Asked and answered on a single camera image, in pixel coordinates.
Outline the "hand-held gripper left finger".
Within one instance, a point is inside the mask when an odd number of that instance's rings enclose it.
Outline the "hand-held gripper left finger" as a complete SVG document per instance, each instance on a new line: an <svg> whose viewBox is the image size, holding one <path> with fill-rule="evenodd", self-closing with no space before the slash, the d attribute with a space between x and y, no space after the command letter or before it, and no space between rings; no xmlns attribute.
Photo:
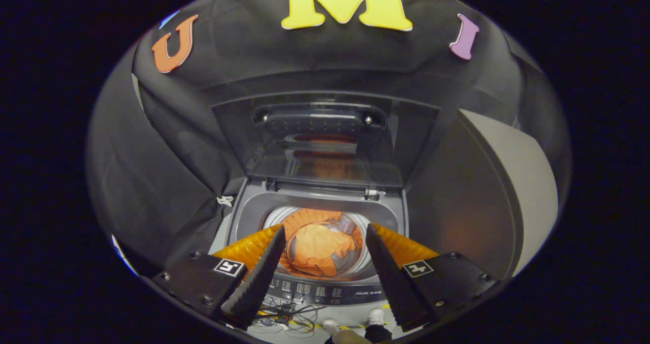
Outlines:
<svg viewBox="0 0 650 344"><path fill-rule="evenodd" d="M257 316L285 251L282 225L260 230L220 251L193 251L153 275L151 284L191 313L246 330Z"/></svg>

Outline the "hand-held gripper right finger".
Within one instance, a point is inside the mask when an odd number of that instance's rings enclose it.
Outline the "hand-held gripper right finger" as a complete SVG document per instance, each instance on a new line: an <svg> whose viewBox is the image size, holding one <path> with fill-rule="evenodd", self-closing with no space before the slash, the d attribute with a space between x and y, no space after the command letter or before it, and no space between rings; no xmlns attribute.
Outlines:
<svg viewBox="0 0 650 344"><path fill-rule="evenodd" d="M446 325L501 292L501 281L460 252L439 254L378 224L365 244L404 331Z"/></svg>

